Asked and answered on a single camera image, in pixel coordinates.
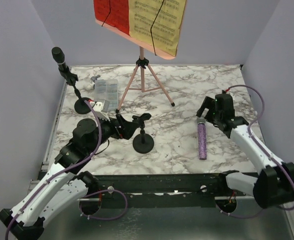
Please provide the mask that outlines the purple glitter microphone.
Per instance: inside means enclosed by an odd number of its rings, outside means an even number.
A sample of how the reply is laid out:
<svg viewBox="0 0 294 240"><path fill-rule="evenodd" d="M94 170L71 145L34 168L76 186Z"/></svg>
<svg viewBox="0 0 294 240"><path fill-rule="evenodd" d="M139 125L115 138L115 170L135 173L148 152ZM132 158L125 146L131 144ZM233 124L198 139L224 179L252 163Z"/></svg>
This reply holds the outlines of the purple glitter microphone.
<svg viewBox="0 0 294 240"><path fill-rule="evenodd" d="M198 133L198 157L200 160L207 159L207 138L206 125L204 118L197 118L197 133Z"/></svg>

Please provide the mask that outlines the black microphone stand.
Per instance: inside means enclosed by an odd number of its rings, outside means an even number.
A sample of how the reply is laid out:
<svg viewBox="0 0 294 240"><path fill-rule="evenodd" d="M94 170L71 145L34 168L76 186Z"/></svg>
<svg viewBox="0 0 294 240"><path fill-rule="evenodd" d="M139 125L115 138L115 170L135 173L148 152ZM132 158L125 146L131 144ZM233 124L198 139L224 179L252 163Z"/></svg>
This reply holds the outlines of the black microphone stand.
<svg viewBox="0 0 294 240"><path fill-rule="evenodd" d="M74 104L75 111L81 115L89 113L90 109L85 103L85 101L90 101L90 99L87 97L82 97L80 91L76 87L78 76L72 73L66 64L59 64L58 69L59 69L60 75L66 80L66 83L69 86L73 87L74 93L78 98L78 100Z"/></svg>
<svg viewBox="0 0 294 240"><path fill-rule="evenodd" d="M154 147L153 138L145 132L145 121L151 118L151 114L144 113L141 116L134 115L133 122L140 127L140 134L138 134L133 140L133 148L140 154L149 153Z"/></svg>

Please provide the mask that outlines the yellow sheet music page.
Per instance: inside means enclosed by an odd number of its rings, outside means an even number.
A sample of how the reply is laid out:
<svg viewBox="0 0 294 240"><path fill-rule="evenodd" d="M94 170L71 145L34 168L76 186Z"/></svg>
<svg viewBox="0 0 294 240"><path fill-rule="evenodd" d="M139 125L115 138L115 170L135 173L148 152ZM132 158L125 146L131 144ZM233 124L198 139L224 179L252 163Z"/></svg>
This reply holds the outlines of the yellow sheet music page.
<svg viewBox="0 0 294 240"><path fill-rule="evenodd" d="M185 0L130 0L129 35L164 59L176 57Z"/></svg>

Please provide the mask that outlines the pink music stand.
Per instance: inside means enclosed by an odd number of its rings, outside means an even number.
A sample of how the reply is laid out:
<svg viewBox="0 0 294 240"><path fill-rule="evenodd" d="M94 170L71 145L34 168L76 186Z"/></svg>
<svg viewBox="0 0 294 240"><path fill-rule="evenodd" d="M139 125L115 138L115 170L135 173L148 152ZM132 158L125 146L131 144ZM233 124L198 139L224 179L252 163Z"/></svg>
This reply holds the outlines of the pink music stand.
<svg viewBox="0 0 294 240"><path fill-rule="evenodd" d="M163 91L172 106L175 105L169 93L145 57L145 50L165 60L177 55L186 0L95 0L93 1L95 21L103 28L139 46L139 58L116 108L118 113L131 84L140 71L141 87L146 93L145 70L149 70L158 88Z"/></svg>

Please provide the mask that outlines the black microphone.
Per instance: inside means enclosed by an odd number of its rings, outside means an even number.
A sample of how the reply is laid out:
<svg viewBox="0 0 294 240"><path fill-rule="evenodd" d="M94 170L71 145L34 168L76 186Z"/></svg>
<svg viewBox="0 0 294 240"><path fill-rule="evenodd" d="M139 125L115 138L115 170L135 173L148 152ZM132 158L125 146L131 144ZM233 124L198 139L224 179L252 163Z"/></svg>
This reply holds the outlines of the black microphone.
<svg viewBox="0 0 294 240"><path fill-rule="evenodd" d="M52 53L53 59L55 60L55 62L58 65L58 69L62 72L67 71L68 66L65 63L65 55L64 55L63 51L61 50L61 48L55 46L52 48L51 53Z"/></svg>

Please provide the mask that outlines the red sheet music page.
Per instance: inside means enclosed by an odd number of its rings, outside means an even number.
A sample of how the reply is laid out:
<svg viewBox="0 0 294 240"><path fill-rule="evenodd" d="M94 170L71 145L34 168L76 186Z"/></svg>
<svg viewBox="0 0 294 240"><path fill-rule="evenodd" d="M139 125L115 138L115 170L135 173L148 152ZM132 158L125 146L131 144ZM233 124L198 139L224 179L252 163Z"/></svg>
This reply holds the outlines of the red sheet music page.
<svg viewBox="0 0 294 240"><path fill-rule="evenodd" d="M129 35L129 1L127 0L94 0L94 14L102 26L112 26Z"/></svg>

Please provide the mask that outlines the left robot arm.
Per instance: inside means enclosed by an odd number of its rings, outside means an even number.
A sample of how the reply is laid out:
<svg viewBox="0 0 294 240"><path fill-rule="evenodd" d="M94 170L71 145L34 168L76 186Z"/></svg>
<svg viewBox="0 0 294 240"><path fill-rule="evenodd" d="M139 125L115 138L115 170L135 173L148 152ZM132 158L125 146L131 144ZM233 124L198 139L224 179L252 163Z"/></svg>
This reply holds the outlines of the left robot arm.
<svg viewBox="0 0 294 240"><path fill-rule="evenodd" d="M141 116L127 121L120 114L108 118L96 112L95 118L80 120L71 140L60 150L39 183L17 205L0 211L6 239L13 234L18 240L37 240L45 227L73 201L95 196L99 192L96 178L81 169L102 143L109 138L129 140L144 124Z"/></svg>

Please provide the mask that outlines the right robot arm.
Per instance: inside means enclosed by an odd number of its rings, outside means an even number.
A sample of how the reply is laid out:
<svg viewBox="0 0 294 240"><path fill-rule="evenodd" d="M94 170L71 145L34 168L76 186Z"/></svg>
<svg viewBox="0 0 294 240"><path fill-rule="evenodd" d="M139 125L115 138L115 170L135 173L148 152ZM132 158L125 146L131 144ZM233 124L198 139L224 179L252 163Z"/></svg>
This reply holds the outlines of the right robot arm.
<svg viewBox="0 0 294 240"><path fill-rule="evenodd" d="M231 139L251 161L257 177L236 170L223 173L217 191L228 196L234 190L253 196L263 209L294 202L294 163L284 162L272 153L251 130L242 116L235 115L233 98L227 93L206 96L197 117L217 127Z"/></svg>

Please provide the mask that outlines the clear plastic parts box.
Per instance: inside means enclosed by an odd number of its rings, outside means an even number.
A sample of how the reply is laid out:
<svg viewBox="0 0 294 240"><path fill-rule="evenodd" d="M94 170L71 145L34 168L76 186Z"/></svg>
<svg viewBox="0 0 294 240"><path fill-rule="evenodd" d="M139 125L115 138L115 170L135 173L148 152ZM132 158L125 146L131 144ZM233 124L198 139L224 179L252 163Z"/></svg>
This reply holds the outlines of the clear plastic parts box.
<svg viewBox="0 0 294 240"><path fill-rule="evenodd" d="M94 85L94 99L106 100L109 102L109 111L115 111L118 107L118 80L99 79Z"/></svg>

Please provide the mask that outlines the white and grey small fitting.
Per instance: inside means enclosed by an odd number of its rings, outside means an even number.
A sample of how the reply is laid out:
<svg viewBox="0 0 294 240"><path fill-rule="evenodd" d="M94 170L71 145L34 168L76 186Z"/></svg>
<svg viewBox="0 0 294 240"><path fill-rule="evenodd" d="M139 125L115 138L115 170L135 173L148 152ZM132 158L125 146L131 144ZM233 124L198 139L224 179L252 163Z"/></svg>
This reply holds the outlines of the white and grey small fitting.
<svg viewBox="0 0 294 240"><path fill-rule="evenodd" d="M90 78L89 84L85 87L87 91L95 90L95 87L101 84L101 75L94 75Z"/></svg>

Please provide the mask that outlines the aluminium frame rail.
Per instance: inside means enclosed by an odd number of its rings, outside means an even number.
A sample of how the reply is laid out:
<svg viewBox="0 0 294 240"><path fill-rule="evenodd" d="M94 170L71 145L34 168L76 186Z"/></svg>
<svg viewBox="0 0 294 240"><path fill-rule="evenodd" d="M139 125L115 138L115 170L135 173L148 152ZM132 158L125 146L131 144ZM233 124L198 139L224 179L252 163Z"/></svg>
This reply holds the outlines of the aluminium frame rail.
<svg viewBox="0 0 294 240"><path fill-rule="evenodd" d="M226 197L232 191L252 196L263 209L294 201L292 184L280 172L268 168L260 175L227 171L209 174L158 174L158 175L99 175L88 171L78 175L67 174L51 180L49 186L30 202L33 211L44 212L64 209L72 201L94 194L102 195L105 208L119 208L120 199L113 196L116 190L127 198L134 208L213 208L215 198Z"/></svg>

